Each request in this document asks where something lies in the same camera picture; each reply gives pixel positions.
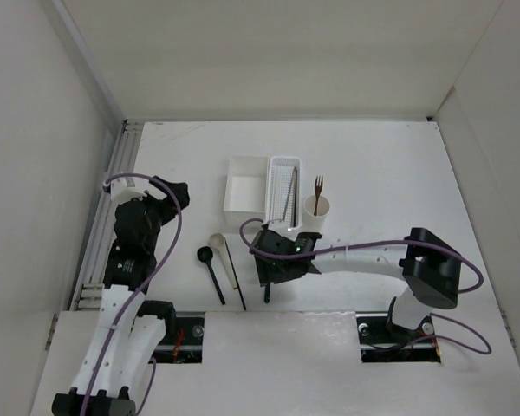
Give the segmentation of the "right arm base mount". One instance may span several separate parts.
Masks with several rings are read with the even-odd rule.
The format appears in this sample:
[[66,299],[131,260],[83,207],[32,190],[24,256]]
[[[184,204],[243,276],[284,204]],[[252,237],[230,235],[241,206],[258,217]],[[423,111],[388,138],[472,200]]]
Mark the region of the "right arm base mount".
[[359,312],[356,314],[361,361],[363,363],[430,362],[440,363],[430,316],[415,329],[392,326],[387,312]]

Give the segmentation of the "brown wooden fork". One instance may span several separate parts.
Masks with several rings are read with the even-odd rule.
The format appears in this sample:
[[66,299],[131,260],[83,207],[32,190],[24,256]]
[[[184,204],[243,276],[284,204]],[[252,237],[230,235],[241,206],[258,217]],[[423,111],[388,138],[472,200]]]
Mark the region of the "brown wooden fork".
[[323,176],[318,175],[315,178],[315,183],[314,183],[314,191],[315,191],[315,203],[314,203],[314,210],[313,210],[314,216],[318,215],[318,206],[319,206],[320,197],[322,195],[322,189],[323,189]]

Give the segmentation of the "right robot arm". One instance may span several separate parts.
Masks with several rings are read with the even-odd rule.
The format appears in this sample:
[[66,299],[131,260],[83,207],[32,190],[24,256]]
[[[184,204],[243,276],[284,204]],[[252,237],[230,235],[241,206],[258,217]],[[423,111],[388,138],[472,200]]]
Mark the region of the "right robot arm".
[[386,335],[405,341],[435,309],[458,306],[461,261],[453,248],[424,228],[412,228],[398,245],[340,249],[318,232],[301,232],[291,240],[264,225],[250,253],[262,286],[286,283],[307,274],[334,272],[387,276],[406,283],[390,303]]

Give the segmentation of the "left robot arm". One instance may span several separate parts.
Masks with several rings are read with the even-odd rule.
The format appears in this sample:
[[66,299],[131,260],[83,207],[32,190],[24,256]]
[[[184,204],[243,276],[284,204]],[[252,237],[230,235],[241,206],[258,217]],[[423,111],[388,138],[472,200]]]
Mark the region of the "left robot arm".
[[69,391],[54,397],[54,415],[141,414],[145,405],[135,402],[134,388],[146,366],[157,364],[156,347],[176,334],[172,303],[150,300],[146,293],[166,262],[155,256],[161,228],[182,219],[190,203],[188,185],[148,177],[148,183],[165,194],[155,198],[135,189],[136,177],[120,173],[103,184],[116,207],[99,318]]

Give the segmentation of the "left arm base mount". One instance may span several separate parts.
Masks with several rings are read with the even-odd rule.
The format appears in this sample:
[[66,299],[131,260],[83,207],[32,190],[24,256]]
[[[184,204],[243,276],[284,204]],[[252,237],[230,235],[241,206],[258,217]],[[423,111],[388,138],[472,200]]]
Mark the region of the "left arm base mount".
[[167,331],[155,348],[153,358],[158,364],[200,364],[204,335],[204,313],[177,313],[174,328]]

